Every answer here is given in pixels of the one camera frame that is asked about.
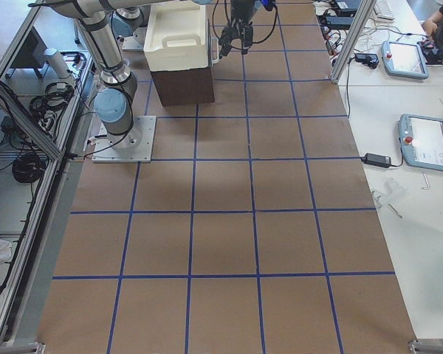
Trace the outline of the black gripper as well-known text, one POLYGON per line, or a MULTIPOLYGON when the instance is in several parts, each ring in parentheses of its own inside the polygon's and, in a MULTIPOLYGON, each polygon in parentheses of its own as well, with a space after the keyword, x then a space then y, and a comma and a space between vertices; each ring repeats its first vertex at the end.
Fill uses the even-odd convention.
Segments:
POLYGON ((253 45, 252 18, 255 15, 255 2, 250 0, 230 1, 230 14, 219 39, 219 58, 227 57, 232 49, 231 41, 240 39, 241 53, 246 55, 253 45))

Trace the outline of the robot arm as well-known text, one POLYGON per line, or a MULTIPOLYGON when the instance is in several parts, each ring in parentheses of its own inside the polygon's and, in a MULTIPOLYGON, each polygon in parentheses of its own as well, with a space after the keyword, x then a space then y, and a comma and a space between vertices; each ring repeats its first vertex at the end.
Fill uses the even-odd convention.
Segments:
MULTIPOLYGON (((98 60, 100 78, 109 88, 126 95, 125 102, 132 104, 137 88, 136 77, 124 64, 114 39, 109 14, 119 10, 138 11, 142 6, 159 4, 159 1, 40 1, 28 6, 48 7, 56 13, 75 19, 84 31, 84 41, 92 57, 98 60)), ((247 53, 253 45, 252 19, 261 6, 259 1, 231 1, 226 31, 231 31, 247 53)))

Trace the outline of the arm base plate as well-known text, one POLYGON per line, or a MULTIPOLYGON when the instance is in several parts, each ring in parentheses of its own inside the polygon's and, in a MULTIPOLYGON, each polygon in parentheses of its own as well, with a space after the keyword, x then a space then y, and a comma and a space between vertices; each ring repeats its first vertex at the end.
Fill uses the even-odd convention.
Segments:
POLYGON ((154 145, 154 134, 157 118, 155 116, 138 116, 134 118, 134 126, 117 144, 120 137, 106 136, 103 123, 100 124, 99 134, 103 138, 96 141, 96 153, 92 154, 95 163, 132 163, 150 162, 154 145))

